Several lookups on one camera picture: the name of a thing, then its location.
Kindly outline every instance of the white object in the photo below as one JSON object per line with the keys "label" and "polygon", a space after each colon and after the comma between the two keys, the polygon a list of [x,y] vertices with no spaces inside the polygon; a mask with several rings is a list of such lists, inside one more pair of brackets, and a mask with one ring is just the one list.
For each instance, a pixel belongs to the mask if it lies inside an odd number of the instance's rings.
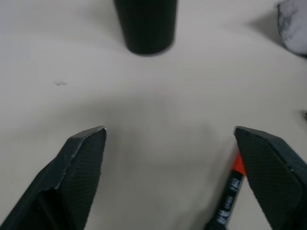
{"label": "white object", "polygon": [[278,29],[289,50],[307,55],[307,1],[286,0],[279,4]]}

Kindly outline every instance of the white table surface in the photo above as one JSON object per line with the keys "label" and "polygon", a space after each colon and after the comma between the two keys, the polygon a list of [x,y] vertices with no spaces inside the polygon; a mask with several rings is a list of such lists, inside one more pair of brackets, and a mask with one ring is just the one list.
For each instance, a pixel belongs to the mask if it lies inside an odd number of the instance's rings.
{"label": "white table surface", "polygon": [[[307,160],[307,63],[278,44],[275,4],[182,0],[174,46],[140,57],[110,0],[1,0],[0,220],[69,136],[98,125],[108,138],[87,230],[200,230],[235,126]],[[270,229],[247,181],[228,226]]]}

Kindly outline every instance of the small dark speck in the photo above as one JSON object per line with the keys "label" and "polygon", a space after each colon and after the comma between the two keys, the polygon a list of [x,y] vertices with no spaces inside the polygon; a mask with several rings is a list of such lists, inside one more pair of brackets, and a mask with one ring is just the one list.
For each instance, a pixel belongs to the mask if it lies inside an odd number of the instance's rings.
{"label": "small dark speck", "polygon": [[54,84],[55,84],[56,86],[67,85],[67,83],[64,82],[64,81],[62,81],[62,80],[55,80],[55,81],[54,81]]}
{"label": "small dark speck", "polygon": [[306,110],[303,110],[303,111],[301,111],[301,114],[302,114],[303,118],[304,118],[305,120],[307,120],[307,111],[306,111]]}

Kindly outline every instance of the textured gripper pad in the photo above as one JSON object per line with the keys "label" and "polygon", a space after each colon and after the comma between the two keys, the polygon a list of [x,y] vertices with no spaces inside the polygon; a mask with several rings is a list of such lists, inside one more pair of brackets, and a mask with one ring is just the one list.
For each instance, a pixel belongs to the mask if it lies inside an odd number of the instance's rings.
{"label": "textured gripper pad", "polygon": [[273,230],[307,229],[307,165],[279,137],[237,127],[249,185]]}
{"label": "textured gripper pad", "polygon": [[76,230],[84,229],[97,190],[104,151],[102,139],[99,132],[83,142],[60,187],[66,212]]}
{"label": "textured gripper pad", "polygon": [[98,186],[105,141],[102,126],[70,137],[34,178],[0,230],[83,230]]}

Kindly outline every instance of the black cylinder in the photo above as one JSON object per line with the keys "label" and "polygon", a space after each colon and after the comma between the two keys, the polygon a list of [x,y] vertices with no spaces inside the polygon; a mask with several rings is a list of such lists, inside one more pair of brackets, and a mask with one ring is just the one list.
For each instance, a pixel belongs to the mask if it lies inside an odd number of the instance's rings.
{"label": "black cylinder", "polygon": [[114,0],[128,49],[154,54],[169,47],[175,35],[177,0]]}

